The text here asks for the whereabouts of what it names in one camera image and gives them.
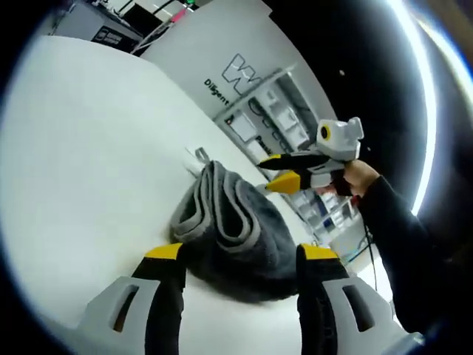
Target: desk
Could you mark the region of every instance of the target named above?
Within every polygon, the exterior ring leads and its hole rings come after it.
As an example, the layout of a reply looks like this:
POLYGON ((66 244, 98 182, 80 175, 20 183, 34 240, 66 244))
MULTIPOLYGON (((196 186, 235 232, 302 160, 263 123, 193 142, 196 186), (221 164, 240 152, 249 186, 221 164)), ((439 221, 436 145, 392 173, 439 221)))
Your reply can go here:
MULTIPOLYGON (((155 64, 100 44, 43 37, 13 82, 0 140, 0 218, 32 307, 64 325, 168 241, 194 177, 186 148, 265 178, 155 64)), ((310 242, 278 195, 297 243, 310 242)), ((246 305, 188 277, 182 354, 299 354, 296 297, 246 305)))

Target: light strip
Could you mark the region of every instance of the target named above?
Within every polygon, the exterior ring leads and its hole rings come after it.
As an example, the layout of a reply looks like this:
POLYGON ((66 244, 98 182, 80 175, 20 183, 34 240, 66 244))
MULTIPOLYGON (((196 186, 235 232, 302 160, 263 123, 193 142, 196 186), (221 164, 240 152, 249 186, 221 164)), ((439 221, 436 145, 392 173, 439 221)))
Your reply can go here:
POLYGON ((430 172, 432 171, 432 164, 434 162, 435 153, 435 136, 437 134, 437 101, 435 100, 434 80, 432 71, 430 70, 427 53, 423 47, 419 32, 411 19, 408 9, 401 0, 387 0, 387 3, 392 8, 394 14, 406 34, 407 40, 412 48, 412 51, 417 61, 418 69, 421 74, 423 85, 423 94, 426 104, 427 116, 427 144, 426 157, 423 162, 423 169, 421 175, 421 182, 415 197, 414 205, 411 213, 416 216, 421 208, 423 198, 426 195, 427 186, 429 185, 430 172))
POLYGON ((455 45, 444 35, 434 30, 426 22, 423 22, 418 18, 418 23, 422 26, 423 30, 426 31, 427 35, 435 42, 438 49, 445 56, 450 69, 455 76, 460 89, 466 99, 468 105, 467 109, 470 111, 470 115, 473 115, 473 80, 470 74, 467 64, 463 61, 461 54, 455 48, 455 45))

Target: wall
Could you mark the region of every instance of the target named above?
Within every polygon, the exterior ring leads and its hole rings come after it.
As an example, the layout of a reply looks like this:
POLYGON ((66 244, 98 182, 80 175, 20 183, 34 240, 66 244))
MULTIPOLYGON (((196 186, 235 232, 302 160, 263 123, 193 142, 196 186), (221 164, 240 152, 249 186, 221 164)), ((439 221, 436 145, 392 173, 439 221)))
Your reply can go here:
POLYGON ((295 66, 291 75, 308 106, 320 118, 336 118, 312 70, 270 13, 260 0, 213 0, 186 16, 141 58, 155 63, 210 118, 227 106, 211 94, 207 79, 231 103, 275 70, 295 66))

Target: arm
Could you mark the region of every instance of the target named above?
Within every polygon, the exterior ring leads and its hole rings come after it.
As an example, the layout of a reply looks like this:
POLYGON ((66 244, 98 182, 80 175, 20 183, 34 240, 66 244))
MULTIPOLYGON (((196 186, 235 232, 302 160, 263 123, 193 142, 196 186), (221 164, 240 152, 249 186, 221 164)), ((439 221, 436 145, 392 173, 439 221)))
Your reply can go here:
POLYGON ((462 279, 437 255, 418 219, 367 164, 348 164, 344 177, 362 197, 360 212, 386 268, 403 327, 425 334, 437 321, 451 319, 458 294, 464 293, 462 279))

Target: gray towel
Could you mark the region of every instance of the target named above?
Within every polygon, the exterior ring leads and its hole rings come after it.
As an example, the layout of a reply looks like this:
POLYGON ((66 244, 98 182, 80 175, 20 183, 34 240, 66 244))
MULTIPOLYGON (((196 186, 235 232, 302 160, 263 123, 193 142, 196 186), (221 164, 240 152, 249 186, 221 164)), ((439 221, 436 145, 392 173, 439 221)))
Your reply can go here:
POLYGON ((276 207, 237 173, 212 161, 171 219, 191 271, 238 300, 297 292, 296 245, 276 207))

